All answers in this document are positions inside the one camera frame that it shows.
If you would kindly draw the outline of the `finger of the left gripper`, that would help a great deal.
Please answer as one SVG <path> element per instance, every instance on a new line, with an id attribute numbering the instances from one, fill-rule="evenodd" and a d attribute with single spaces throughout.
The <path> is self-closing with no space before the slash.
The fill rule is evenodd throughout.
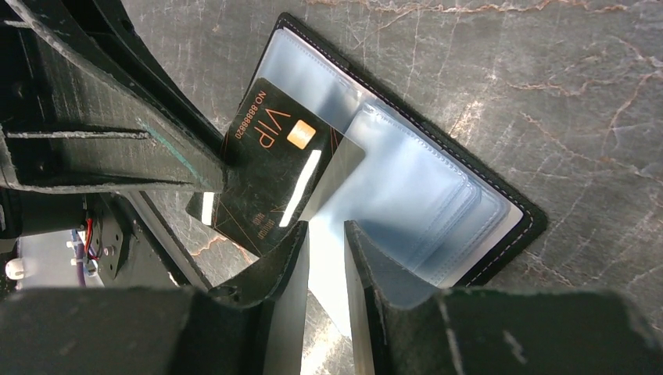
<path id="1" fill-rule="evenodd" d="M 52 6 L 73 26 L 73 40 L 79 43 L 77 51 L 86 60 L 112 75 L 210 151 L 220 151 L 220 131 L 158 63 L 137 35 L 121 1 L 53 1 Z"/>
<path id="2" fill-rule="evenodd" d="M 45 194 L 222 191 L 219 151 L 86 60 L 52 2 L 1 4 L 1 185 Z"/>

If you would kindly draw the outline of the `black leather card holder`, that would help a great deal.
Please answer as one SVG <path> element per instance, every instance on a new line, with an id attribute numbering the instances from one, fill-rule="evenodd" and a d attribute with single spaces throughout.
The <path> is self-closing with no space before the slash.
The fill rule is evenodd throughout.
<path id="1" fill-rule="evenodd" d="M 341 135 L 303 219 L 310 290 L 343 335 L 345 222 L 438 288 L 484 284 L 546 229 L 542 209 L 294 16 L 278 17 L 253 76 Z"/>

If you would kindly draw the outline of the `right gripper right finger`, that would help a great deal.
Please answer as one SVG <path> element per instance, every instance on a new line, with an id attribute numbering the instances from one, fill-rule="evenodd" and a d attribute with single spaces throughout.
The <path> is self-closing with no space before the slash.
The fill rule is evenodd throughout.
<path id="1" fill-rule="evenodd" d="M 358 374 L 659 374 L 662 346 L 607 290 L 440 289 L 344 225 Z"/>

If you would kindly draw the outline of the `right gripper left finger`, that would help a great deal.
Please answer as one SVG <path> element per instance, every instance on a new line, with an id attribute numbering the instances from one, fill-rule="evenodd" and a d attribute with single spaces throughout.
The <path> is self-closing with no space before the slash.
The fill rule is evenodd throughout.
<path id="1" fill-rule="evenodd" d="M 1 304 L 4 374 L 294 373 L 307 225 L 208 291 L 31 288 Z"/>

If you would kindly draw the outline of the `black VIP credit card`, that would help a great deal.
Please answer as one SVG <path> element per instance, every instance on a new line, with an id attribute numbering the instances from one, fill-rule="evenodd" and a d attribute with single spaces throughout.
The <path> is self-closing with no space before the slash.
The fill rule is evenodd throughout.
<path id="1" fill-rule="evenodd" d="M 254 255 L 309 220 L 365 157 L 354 141 L 265 78 L 226 133 L 221 192 L 195 193 L 186 212 Z"/>

